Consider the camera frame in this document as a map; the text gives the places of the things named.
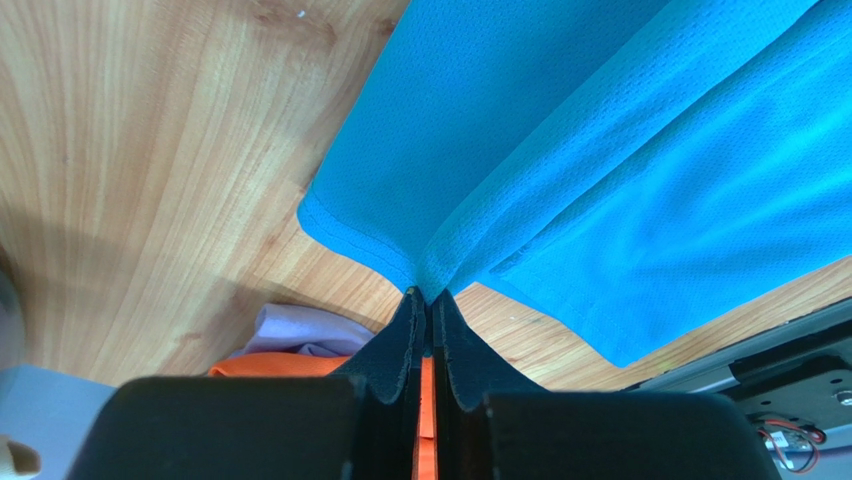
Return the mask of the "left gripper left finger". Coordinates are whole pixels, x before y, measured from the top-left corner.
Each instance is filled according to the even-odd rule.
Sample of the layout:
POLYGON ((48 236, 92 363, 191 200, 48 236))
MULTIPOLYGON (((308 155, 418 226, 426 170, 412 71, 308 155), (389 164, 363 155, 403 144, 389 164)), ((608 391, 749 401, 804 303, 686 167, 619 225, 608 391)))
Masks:
POLYGON ((100 411, 73 479, 413 479, 425 304, 319 377, 147 377, 100 411))

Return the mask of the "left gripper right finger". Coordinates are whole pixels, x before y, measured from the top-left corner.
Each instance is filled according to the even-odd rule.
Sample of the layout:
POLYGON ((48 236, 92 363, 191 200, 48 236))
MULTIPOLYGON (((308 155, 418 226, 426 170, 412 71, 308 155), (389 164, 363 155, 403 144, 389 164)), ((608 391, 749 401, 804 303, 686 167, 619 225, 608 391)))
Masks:
POLYGON ((449 293, 431 307, 440 479, 775 479, 729 399, 555 392, 497 354, 449 293))

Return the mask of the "teal t shirt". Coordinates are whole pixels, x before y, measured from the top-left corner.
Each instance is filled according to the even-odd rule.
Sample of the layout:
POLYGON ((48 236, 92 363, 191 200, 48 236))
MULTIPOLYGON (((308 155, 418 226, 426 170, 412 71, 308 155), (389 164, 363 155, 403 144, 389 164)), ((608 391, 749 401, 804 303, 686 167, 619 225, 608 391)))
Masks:
POLYGON ((413 1, 298 209, 624 367, 851 252, 847 1, 413 1))

